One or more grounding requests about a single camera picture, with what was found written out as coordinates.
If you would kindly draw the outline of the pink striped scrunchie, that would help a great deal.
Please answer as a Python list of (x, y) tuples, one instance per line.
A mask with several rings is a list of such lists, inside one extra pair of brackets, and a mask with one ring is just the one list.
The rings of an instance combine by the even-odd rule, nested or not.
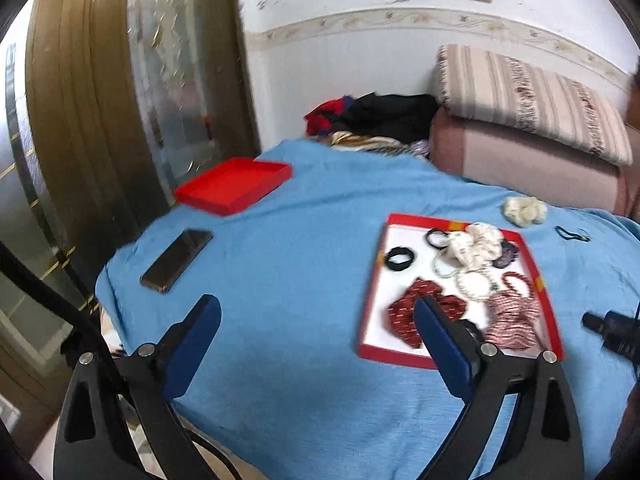
[(541, 347), (535, 328), (540, 307), (535, 297), (502, 290), (487, 300), (486, 308), (489, 318), (484, 331), (486, 341), (500, 349), (515, 351)]

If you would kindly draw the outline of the large cream scrunchie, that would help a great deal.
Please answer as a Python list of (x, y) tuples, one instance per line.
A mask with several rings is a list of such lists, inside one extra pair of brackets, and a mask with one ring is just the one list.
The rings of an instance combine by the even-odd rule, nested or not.
[(502, 214), (519, 228), (528, 228), (547, 220), (548, 207), (536, 197), (508, 197), (502, 205)]

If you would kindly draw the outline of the striped pillow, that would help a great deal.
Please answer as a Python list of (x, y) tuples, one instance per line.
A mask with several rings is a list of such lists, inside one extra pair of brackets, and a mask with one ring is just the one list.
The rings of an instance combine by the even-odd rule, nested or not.
[(446, 44), (440, 100), (451, 116), (518, 129), (626, 167), (634, 155), (612, 101), (581, 82), (517, 58)]

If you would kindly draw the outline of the black smartphone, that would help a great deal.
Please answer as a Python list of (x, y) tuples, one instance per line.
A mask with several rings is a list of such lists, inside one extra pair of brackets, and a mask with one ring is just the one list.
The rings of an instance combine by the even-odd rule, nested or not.
[(166, 294), (213, 238), (210, 231), (185, 229), (142, 274), (140, 284)]

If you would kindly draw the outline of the red jewelry tray white lining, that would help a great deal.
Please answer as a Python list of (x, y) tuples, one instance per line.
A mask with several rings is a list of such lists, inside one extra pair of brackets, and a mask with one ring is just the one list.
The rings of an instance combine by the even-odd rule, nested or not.
[(413, 214), (391, 214), (388, 217), (378, 245), (378, 256), (360, 323), (357, 354), (361, 359), (399, 366), (434, 368), (434, 361), (425, 346), (413, 348), (392, 332), (388, 308), (420, 278), (439, 285), (444, 295), (456, 296), (464, 301), (462, 318), (484, 330), (491, 324), (491, 319), (482, 298), (508, 288), (508, 284), (502, 280), (506, 272), (515, 272), (528, 279), (527, 283), (523, 283), (512, 278), (509, 285), (515, 287), (521, 296), (526, 295), (526, 292), (534, 293), (539, 307), (534, 329), (539, 342), (537, 348), (522, 351), (506, 349), (504, 353), (508, 356), (534, 358), (542, 350), (550, 350), (559, 360), (564, 359), (564, 348), (547, 287), (521, 234), (514, 230), (501, 231), (503, 238), (518, 248), (518, 254), (510, 266), (504, 269), (492, 266), (484, 275), (474, 273), (466, 278), (464, 284), (472, 297), (464, 296), (458, 286), (457, 263), (442, 255), (425, 240), (425, 235), (431, 229), (450, 233), (463, 231), (467, 226), (463, 221)]

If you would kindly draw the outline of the blue bed cover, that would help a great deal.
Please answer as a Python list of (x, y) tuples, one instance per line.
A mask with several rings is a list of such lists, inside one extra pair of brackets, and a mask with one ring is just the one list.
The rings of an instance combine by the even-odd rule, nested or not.
[[(378, 241), (394, 212), (503, 226), (505, 188), (411, 156), (288, 140), (292, 178), (246, 211), (177, 207), (120, 248), (96, 296), (124, 347), (160, 339), (205, 294), (220, 330), (177, 410), (271, 479), (413, 479), (461, 411), (434, 370), (360, 359)], [(214, 238), (166, 294), (142, 274), (185, 229)]]

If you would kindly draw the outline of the pink mattress bolster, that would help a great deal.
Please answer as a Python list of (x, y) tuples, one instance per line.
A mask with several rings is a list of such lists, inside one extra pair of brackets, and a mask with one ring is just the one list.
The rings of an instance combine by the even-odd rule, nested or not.
[(561, 207), (597, 208), (639, 219), (639, 164), (620, 168), (536, 134), (449, 115), (430, 134), (432, 163), (443, 172)]

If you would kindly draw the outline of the small white scrunchie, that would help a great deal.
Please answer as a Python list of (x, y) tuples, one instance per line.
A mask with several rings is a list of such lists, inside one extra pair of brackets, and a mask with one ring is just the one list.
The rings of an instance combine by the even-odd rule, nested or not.
[(463, 231), (449, 233), (445, 254), (464, 268), (484, 268), (502, 255), (503, 240), (502, 232), (495, 226), (474, 222)]

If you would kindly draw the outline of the wooden glass door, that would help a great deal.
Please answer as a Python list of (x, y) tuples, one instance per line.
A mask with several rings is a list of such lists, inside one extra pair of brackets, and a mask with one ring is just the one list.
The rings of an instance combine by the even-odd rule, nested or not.
[(239, 0), (1, 0), (1, 238), (71, 304), (182, 182), (257, 151)]

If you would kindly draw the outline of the thick black hair band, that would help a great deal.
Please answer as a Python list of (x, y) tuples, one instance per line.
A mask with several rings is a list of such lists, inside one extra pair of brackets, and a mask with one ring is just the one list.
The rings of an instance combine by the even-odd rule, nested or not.
[(402, 272), (410, 268), (416, 260), (416, 253), (409, 247), (397, 246), (384, 255), (384, 266), (393, 272)]

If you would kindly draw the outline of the dark red scrunchie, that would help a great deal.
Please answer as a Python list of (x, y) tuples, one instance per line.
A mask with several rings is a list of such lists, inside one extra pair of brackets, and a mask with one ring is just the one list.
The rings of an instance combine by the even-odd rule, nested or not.
[(434, 281), (417, 278), (404, 294), (387, 308), (390, 332), (413, 349), (419, 349), (423, 344), (414, 324), (414, 306), (420, 298), (427, 296), (431, 296), (438, 303), (450, 321), (461, 320), (468, 310), (468, 303), (464, 299), (456, 295), (445, 295), (442, 286)]

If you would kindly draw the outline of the red box lid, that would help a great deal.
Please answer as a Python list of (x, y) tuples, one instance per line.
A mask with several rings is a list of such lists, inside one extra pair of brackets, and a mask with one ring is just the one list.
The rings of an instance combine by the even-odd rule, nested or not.
[(284, 162), (232, 158), (175, 189), (175, 200), (217, 216), (250, 208), (293, 175)]

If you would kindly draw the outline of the patterned beige blanket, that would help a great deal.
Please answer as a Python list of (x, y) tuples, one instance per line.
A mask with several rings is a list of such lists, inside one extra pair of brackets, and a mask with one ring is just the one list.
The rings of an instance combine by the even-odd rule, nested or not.
[(428, 159), (430, 154), (427, 140), (405, 144), (386, 136), (358, 136), (348, 131), (331, 133), (321, 142), (334, 150), (344, 152), (378, 153), (385, 156), (411, 155), (422, 159)]

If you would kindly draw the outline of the dark blue beaded scrunchie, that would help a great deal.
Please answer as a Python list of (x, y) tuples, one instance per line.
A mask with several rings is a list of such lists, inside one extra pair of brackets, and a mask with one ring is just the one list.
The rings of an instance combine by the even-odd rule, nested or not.
[(502, 240), (500, 248), (501, 254), (492, 262), (492, 266), (496, 269), (505, 269), (518, 258), (520, 250), (518, 249), (518, 246), (508, 240)]

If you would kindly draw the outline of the black and red clothes pile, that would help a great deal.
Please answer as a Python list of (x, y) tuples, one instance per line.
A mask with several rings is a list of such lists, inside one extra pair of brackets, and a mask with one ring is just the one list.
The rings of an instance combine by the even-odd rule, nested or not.
[(400, 96), (375, 92), (326, 101), (304, 116), (306, 136), (346, 131), (356, 136), (380, 136), (402, 144), (427, 140), (439, 102), (430, 94)]

